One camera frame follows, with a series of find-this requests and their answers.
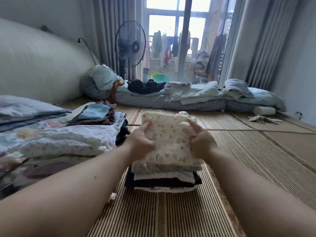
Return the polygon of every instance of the toilet paper roll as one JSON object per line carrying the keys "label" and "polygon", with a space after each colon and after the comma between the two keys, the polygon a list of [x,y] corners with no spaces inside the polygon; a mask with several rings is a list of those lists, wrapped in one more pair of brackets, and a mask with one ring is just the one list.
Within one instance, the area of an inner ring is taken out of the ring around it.
{"label": "toilet paper roll", "polygon": [[253,113],[260,116],[270,116],[274,115],[276,110],[270,106],[256,106],[253,109]]}

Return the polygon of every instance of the forearm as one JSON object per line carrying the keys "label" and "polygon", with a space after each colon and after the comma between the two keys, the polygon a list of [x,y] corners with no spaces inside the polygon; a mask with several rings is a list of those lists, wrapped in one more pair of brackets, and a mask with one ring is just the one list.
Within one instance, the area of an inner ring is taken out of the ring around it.
{"label": "forearm", "polygon": [[293,195],[217,149],[208,164],[247,236],[315,236],[316,214]]}
{"label": "forearm", "polygon": [[129,166],[130,153],[123,145],[2,200],[2,234],[85,236]]}

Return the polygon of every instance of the electric fan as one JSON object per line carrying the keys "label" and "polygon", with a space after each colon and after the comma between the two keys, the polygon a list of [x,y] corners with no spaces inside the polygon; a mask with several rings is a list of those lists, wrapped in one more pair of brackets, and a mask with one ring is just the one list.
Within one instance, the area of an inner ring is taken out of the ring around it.
{"label": "electric fan", "polygon": [[119,75],[126,79],[126,69],[137,66],[144,57],[145,32],[134,20],[125,21],[116,32],[115,54],[119,61]]}

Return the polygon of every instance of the sliding glass door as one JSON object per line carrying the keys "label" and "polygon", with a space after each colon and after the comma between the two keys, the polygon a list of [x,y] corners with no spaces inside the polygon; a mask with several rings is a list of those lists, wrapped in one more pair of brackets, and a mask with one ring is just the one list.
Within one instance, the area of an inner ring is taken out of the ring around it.
{"label": "sliding glass door", "polygon": [[146,82],[219,81],[236,0],[145,0],[144,26],[150,58],[142,63]]}

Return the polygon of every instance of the striped mat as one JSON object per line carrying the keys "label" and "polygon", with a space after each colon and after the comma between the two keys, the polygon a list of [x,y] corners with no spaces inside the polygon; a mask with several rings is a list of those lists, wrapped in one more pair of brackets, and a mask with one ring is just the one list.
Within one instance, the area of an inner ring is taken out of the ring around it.
{"label": "striped mat", "polygon": [[[140,125],[141,115],[147,111],[178,113],[121,105],[117,111],[127,113],[129,124],[135,125],[129,126],[131,131]],[[291,152],[272,135],[278,133],[284,137],[296,133],[291,136],[308,140],[315,137],[314,130],[286,120],[277,126],[249,123],[247,115],[238,113],[192,111],[189,114],[210,130],[221,149],[316,209],[316,166]],[[126,189],[124,174],[116,189],[117,199],[105,206],[88,236],[245,236],[212,170],[204,165],[199,175],[203,184],[195,191],[169,194]]]}

